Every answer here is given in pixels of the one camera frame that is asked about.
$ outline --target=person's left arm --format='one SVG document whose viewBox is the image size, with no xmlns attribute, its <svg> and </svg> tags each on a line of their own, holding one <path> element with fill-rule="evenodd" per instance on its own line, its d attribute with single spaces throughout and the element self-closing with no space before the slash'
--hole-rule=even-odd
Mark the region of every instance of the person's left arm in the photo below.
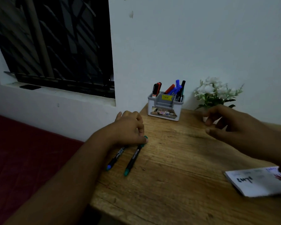
<svg viewBox="0 0 281 225">
<path fill-rule="evenodd" d="M 119 113 L 115 122 L 95 132 L 72 158 L 42 186 L 7 224 L 75 224 L 94 191 L 102 162 L 113 146 L 147 142 L 138 112 Z"/>
</svg>

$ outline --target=white wall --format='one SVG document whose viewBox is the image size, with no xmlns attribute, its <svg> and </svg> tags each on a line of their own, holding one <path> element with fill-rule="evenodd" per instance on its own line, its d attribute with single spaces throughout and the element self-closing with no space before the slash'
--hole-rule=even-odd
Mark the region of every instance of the white wall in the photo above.
<svg viewBox="0 0 281 225">
<path fill-rule="evenodd" d="M 281 124 L 281 0 L 109 0 L 116 107 L 0 85 L 0 114 L 85 140 L 118 111 L 140 111 L 153 84 L 245 83 L 236 109 Z M 12 82 L 0 53 L 0 82 Z"/>
</svg>

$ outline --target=wooden tabletop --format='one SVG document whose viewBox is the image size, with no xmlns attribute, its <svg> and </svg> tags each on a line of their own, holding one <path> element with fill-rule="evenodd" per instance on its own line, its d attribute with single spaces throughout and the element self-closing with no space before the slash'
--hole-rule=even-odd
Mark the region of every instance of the wooden tabletop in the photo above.
<svg viewBox="0 0 281 225">
<path fill-rule="evenodd" d="M 273 164 L 208 136 L 194 111 L 182 110 L 178 122 L 148 116 L 147 107 L 141 114 L 148 144 L 127 177 L 136 147 L 101 173 L 93 207 L 127 224 L 281 224 L 281 196 L 241 196 L 223 175 Z"/>
</svg>

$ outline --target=chipped paint spot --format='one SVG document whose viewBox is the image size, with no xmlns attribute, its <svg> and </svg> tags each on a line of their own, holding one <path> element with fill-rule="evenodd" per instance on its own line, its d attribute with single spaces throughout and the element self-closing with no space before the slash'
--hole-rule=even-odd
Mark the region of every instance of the chipped paint spot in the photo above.
<svg viewBox="0 0 281 225">
<path fill-rule="evenodd" d="M 131 11 L 131 13 L 129 14 L 129 17 L 130 17 L 131 19 L 133 19 L 133 11 Z"/>
</svg>

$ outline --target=white paper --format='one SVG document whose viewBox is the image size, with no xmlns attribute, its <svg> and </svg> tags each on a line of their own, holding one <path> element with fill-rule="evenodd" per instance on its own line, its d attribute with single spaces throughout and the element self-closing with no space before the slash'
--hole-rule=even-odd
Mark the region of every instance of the white paper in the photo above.
<svg viewBox="0 0 281 225">
<path fill-rule="evenodd" d="M 226 171 L 225 176 L 246 197 L 281 194 L 278 166 Z"/>
</svg>

